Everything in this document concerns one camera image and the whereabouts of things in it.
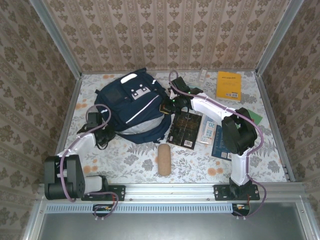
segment book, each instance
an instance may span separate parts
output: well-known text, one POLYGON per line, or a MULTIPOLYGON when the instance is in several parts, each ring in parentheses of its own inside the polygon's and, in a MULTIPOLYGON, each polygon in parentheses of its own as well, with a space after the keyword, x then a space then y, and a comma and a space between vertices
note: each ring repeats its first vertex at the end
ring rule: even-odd
POLYGON ((166 142, 191 150, 195 149, 200 122, 200 115, 186 111, 176 114, 166 142))
POLYGON ((213 141, 211 156, 231 161, 231 152, 227 149, 224 143, 222 127, 220 125, 217 125, 215 128, 215 137, 213 141))
POLYGON ((216 123, 207 115, 203 115, 200 123, 197 141, 202 144, 212 145, 216 134, 216 123))
POLYGON ((250 118, 251 118, 251 120, 255 123, 255 124, 259 124, 260 122, 261 122, 261 120, 262 120, 262 116, 260 116, 260 115, 258 115, 258 114, 256 114, 254 111, 251 111, 251 110, 249 110, 248 109, 248 112, 249 112, 249 115, 250 115, 250 118))
POLYGON ((216 81, 216 99, 241 101, 241 74, 219 71, 216 81))

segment patterned wall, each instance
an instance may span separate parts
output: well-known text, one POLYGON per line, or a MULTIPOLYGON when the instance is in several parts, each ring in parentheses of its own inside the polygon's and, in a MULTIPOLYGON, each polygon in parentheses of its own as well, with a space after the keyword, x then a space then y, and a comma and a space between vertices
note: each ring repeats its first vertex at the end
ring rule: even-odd
POLYGON ((0 0, 0 239, 26 227, 75 79, 27 0, 0 0))
POLYGON ((305 0, 263 80, 298 181, 320 223, 320 0, 305 0))
POLYGON ((83 72, 254 69, 289 0, 44 0, 83 72))

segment cylindrical sponge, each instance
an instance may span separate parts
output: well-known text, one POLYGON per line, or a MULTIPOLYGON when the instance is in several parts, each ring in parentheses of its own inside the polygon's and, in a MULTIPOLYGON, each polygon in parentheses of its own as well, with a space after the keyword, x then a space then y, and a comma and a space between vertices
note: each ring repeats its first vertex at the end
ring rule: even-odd
POLYGON ((160 144, 158 147, 158 173, 161 176, 171 174, 171 152, 168 144, 160 144))

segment backpack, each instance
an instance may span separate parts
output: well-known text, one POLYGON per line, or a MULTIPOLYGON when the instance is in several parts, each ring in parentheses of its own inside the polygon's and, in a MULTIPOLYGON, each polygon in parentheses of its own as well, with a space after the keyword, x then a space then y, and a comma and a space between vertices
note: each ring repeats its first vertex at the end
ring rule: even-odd
MULTIPOLYGON (((107 105, 111 110, 108 125, 115 132, 135 144, 158 143, 164 139, 171 125, 171 115, 160 112, 166 90, 142 68, 120 77, 96 90, 94 104, 107 105)), ((96 107, 104 120, 108 110, 96 107)))

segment yellow book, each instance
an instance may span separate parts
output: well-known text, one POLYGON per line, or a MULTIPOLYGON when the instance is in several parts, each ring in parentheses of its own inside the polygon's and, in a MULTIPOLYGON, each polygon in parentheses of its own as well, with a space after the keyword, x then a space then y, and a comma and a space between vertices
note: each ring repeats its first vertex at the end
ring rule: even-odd
POLYGON ((219 71, 216 81, 217 99, 241 101, 241 74, 219 71))

